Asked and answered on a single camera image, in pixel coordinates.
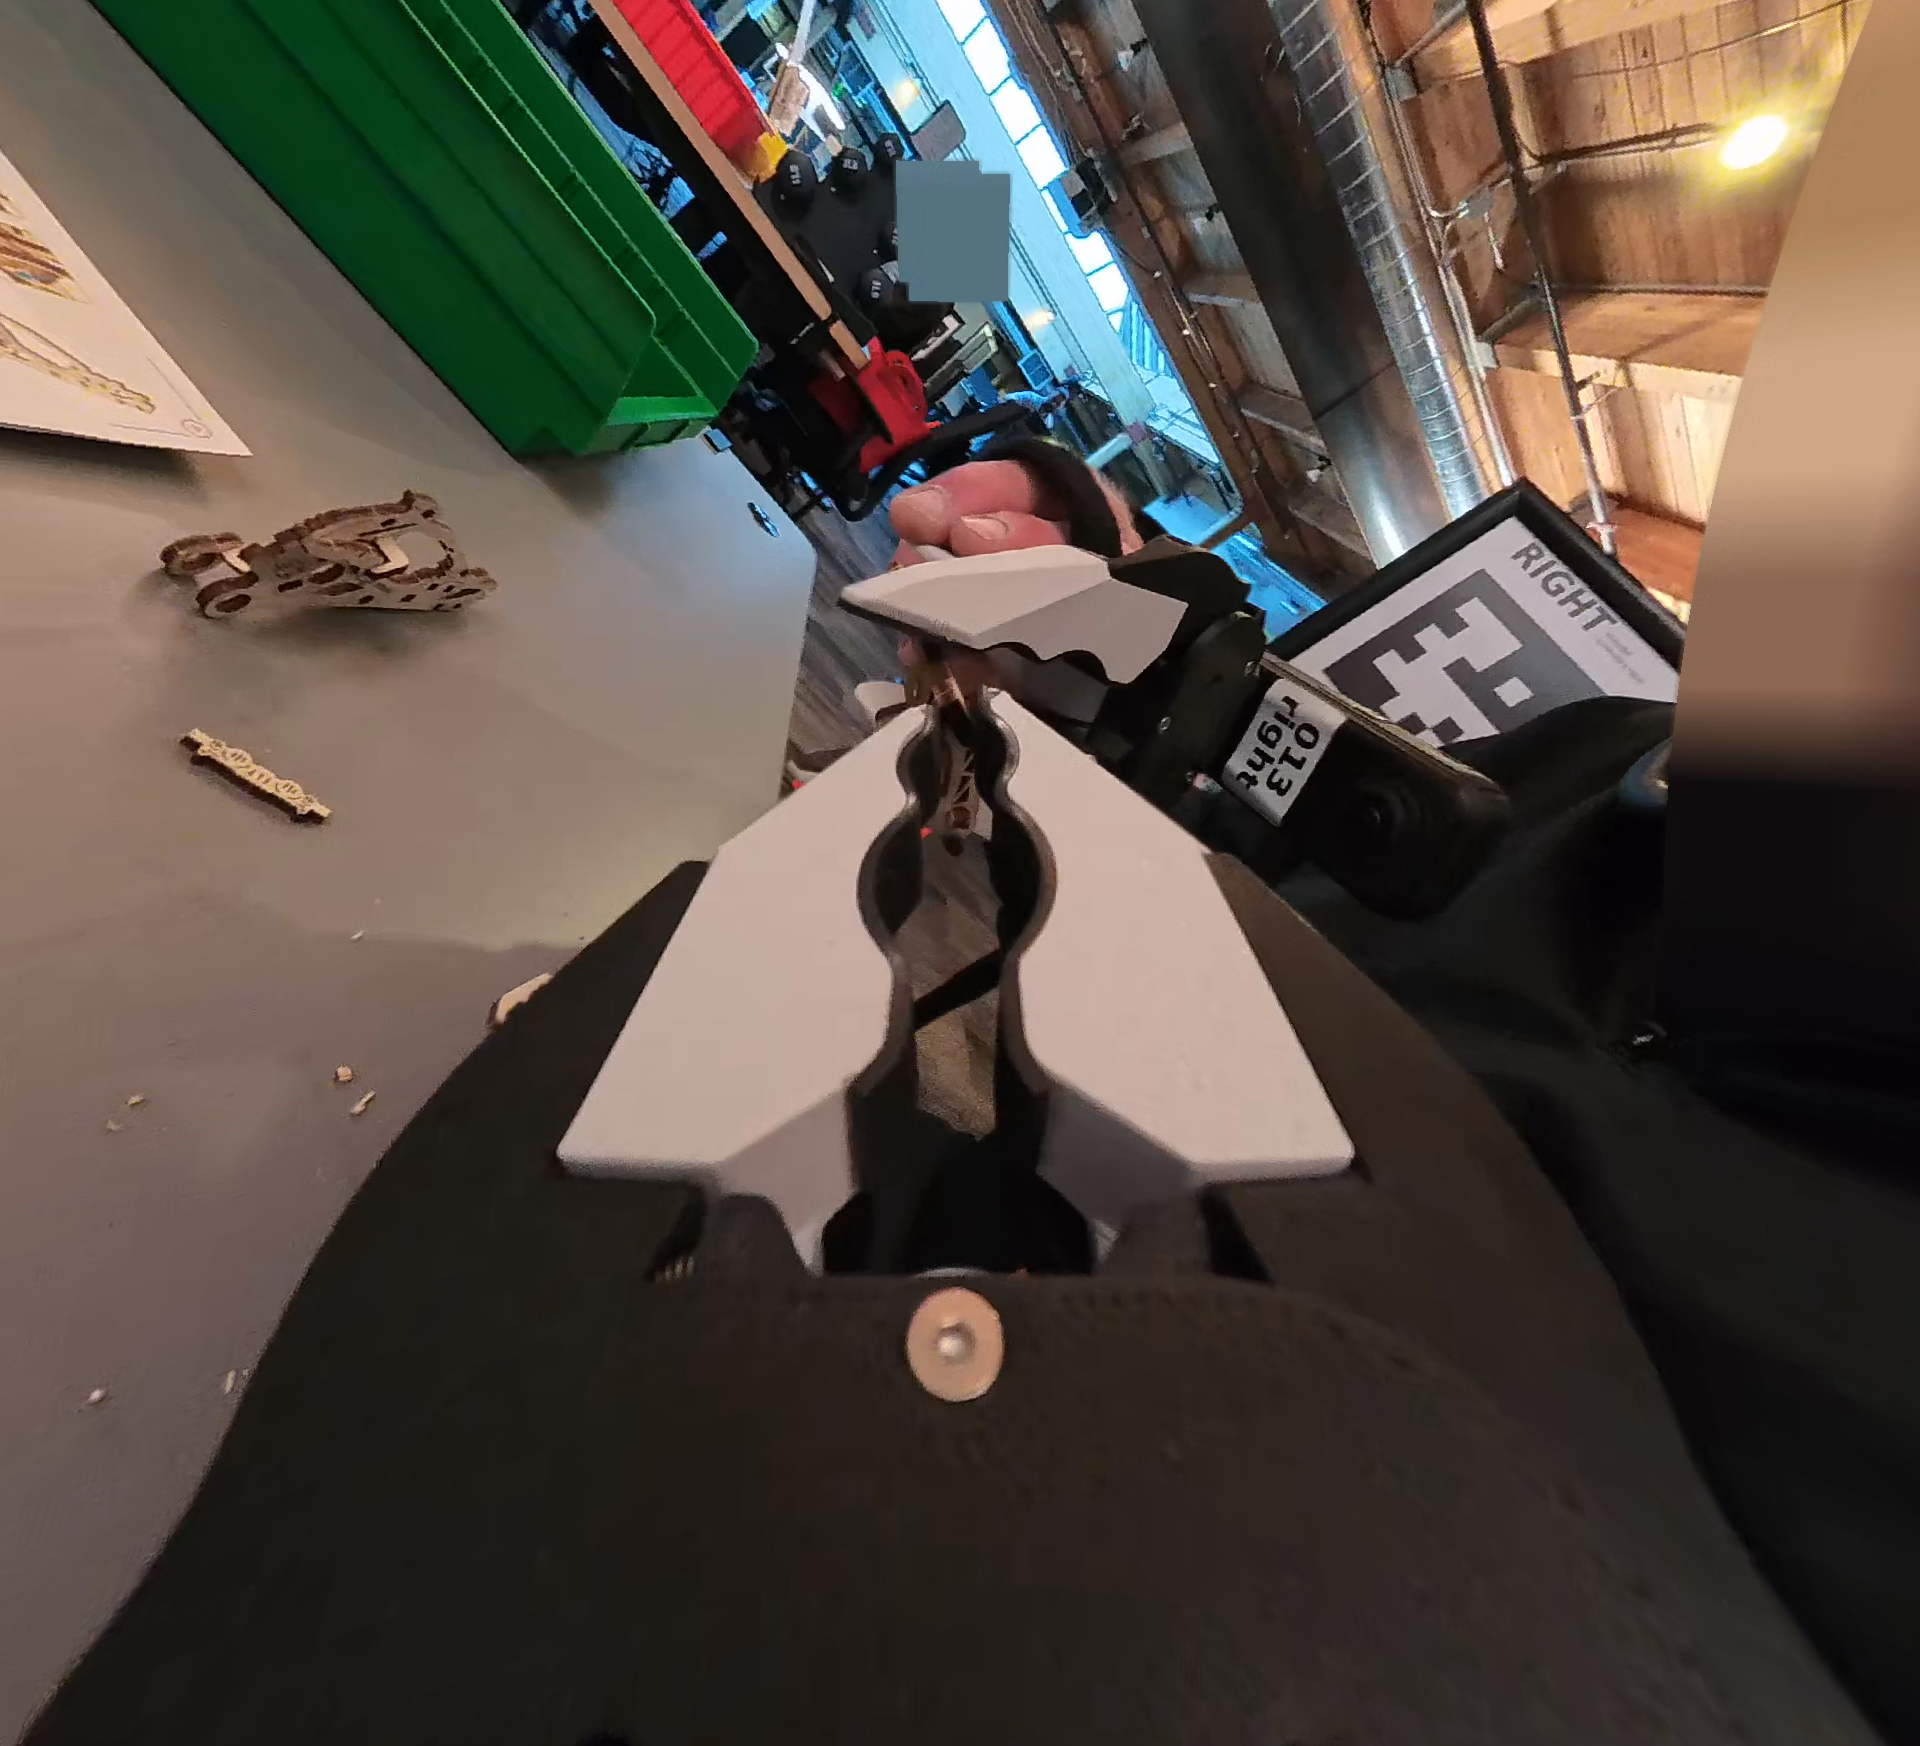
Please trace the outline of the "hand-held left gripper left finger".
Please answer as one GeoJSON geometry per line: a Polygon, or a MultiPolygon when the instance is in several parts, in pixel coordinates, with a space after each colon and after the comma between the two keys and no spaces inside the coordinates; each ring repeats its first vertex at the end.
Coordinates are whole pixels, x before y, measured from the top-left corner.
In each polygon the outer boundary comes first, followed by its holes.
{"type": "Polygon", "coordinates": [[[715,853],[561,1137],[568,1175],[764,1198],[821,1266],[861,1186],[855,1103],[912,1061],[899,933],[939,787],[916,705],[715,853]]]}

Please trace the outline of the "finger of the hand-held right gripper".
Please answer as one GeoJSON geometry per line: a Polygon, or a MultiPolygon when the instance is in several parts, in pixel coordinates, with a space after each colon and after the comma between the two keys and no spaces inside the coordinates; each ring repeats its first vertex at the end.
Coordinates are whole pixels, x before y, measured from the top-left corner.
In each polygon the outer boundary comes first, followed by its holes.
{"type": "Polygon", "coordinates": [[[1022,711],[1056,730],[1091,730],[1099,716],[1125,702],[1136,684],[1111,681],[1098,667],[1071,659],[1040,661],[1029,655],[985,655],[983,688],[993,696],[992,713],[1013,723],[1022,711]]]}
{"type": "Polygon", "coordinates": [[[1136,681],[1176,640],[1187,604],[1116,574],[1067,543],[924,558],[853,582],[841,609],[924,644],[1038,663],[1079,659],[1106,681],[1136,681]]]}

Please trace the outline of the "red plastic object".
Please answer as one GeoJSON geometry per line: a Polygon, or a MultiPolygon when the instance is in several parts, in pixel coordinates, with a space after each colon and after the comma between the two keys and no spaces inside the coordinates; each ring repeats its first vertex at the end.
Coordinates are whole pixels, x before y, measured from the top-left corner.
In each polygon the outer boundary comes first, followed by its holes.
{"type": "Polygon", "coordinates": [[[906,353],[868,341],[853,372],[823,367],[807,394],[853,449],[855,470],[872,474],[933,431],[924,382],[906,353]]]}

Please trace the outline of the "open instruction booklet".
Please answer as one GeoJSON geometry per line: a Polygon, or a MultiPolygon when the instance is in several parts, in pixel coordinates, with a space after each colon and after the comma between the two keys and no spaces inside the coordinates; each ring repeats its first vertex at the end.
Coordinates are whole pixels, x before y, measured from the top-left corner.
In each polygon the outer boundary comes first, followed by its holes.
{"type": "Polygon", "coordinates": [[[185,454],[251,454],[9,160],[2,165],[2,425],[185,454]]]}

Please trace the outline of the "wooden model assembly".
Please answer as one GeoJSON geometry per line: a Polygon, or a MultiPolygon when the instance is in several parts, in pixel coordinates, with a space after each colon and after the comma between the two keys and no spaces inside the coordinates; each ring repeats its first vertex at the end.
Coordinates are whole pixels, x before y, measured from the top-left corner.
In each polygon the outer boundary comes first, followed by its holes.
{"type": "Polygon", "coordinates": [[[987,693],[1002,689],[996,657],[974,652],[943,652],[924,644],[903,674],[901,710],[931,705],[940,718],[940,787],[934,811],[924,816],[924,838],[951,858],[992,826],[976,784],[971,716],[987,693]]]}

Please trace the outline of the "person's black jacket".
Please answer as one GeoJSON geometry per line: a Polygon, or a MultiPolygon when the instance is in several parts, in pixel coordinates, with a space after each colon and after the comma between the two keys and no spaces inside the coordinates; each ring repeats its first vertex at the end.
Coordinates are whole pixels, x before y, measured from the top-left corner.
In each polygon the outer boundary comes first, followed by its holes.
{"type": "Polygon", "coordinates": [[[1282,896],[1462,1061],[1625,1298],[1730,1528],[1883,1741],[1918,1733],[1915,1057],[1656,1019],[1672,725],[1587,700],[1471,743],[1512,822],[1439,916],[1282,896]]]}

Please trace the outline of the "person's right hand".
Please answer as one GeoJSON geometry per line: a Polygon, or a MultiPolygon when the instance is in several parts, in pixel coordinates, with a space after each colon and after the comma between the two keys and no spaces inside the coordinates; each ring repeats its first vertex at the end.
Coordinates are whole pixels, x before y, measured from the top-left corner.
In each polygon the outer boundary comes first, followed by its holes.
{"type": "Polygon", "coordinates": [[[889,510],[896,535],[890,568],[933,555],[985,553],[1067,543],[1057,498],[1027,462],[981,458],[896,493],[889,510]]]}

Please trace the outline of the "small wooden strip part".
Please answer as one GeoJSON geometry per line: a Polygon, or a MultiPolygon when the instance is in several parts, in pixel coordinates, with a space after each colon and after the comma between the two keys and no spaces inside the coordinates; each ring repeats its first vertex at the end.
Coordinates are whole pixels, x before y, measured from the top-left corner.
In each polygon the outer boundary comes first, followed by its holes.
{"type": "Polygon", "coordinates": [[[181,733],[178,745],[192,765],[210,768],[234,787],[273,804],[296,822],[322,824],[331,819],[331,809],[322,799],[316,799],[302,784],[276,774],[268,765],[258,761],[251,750],[234,746],[205,732],[205,727],[188,727],[181,733]]]}

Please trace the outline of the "wooden model chassis with wheels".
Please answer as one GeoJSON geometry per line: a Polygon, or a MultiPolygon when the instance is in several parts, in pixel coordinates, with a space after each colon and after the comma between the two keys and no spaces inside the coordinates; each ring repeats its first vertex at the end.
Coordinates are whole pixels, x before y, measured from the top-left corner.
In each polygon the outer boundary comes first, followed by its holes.
{"type": "Polygon", "coordinates": [[[443,504],[421,490],[316,512],[260,540],[188,532],[159,551],[213,621],[282,621],[320,609],[453,614],[497,591],[468,558],[443,504]]]}

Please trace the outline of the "silver spiral air duct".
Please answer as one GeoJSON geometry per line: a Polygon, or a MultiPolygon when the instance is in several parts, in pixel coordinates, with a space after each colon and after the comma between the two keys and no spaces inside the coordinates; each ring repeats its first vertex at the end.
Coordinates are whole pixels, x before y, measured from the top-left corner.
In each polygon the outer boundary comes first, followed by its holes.
{"type": "Polygon", "coordinates": [[[1265,1],[1407,401],[1414,483],[1431,489],[1445,525],[1494,493],[1499,473],[1392,131],[1372,40],[1358,0],[1265,1]]]}

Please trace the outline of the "red plastic bin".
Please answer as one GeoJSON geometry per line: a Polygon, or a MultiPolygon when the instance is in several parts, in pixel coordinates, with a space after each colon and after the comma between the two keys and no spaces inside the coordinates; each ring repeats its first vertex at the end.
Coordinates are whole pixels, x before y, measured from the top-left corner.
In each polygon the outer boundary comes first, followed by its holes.
{"type": "Polygon", "coordinates": [[[691,0],[611,0],[713,145],[749,182],[780,166],[784,142],[691,0]]]}

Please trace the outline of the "wooden workbench top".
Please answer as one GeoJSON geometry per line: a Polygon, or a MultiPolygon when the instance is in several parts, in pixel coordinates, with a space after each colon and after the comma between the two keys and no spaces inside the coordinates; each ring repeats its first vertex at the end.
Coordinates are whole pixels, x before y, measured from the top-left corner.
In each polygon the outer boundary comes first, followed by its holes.
{"type": "Polygon", "coordinates": [[[810,317],[813,332],[826,341],[825,367],[857,376],[871,361],[867,346],[855,339],[853,326],[832,304],[816,274],[796,253],[781,228],[764,211],[754,186],[708,134],[708,129],[700,125],[615,4],[611,0],[583,0],[583,4],[608,29],[611,46],[645,85],[648,97],[660,108],[671,141],[667,148],[679,154],[691,153],[698,159],[703,169],[703,181],[698,189],[705,199],[715,201],[729,240],[746,240],[747,245],[755,245],[754,259],[758,265],[761,270],[775,267],[786,287],[796,293],[810,317]]]}

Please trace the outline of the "green plastic bin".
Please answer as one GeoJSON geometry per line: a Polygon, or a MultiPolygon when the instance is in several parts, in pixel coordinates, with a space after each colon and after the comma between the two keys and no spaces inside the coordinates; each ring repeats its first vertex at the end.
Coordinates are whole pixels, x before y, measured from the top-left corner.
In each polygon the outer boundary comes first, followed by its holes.
{"type": "Polygon", "coordinates": [[[755,335],[501,0],[91,0],[514,457],[671,443],[755,335]]]}

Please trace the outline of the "black dumbbell rack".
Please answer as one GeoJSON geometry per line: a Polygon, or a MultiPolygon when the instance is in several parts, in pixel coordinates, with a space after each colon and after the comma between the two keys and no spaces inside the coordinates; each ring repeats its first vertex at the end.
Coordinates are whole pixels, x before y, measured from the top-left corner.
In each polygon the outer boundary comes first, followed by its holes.
{"type": "Polygon", "coordinates": [[[896,172],[904,142],[883,133],[872,147],[844,147],[821,172],[796,145],[755,186],[761,207],[831,286],[867,314],[904,300],[899,270],[896,172]]]}

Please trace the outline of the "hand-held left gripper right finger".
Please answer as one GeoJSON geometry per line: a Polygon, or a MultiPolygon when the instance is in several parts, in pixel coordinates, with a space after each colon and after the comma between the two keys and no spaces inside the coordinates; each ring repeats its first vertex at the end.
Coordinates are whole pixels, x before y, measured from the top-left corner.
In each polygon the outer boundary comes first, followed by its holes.
{"type": "Polygon", "coordinates": [[[1347,1173],[1354,1145],[1206,847],[1020,702],[983,705],[996,835],[1040,865],[1008,1024],[1041,1177],[1109,1245],[1167,1198],[1347,1173]]]}

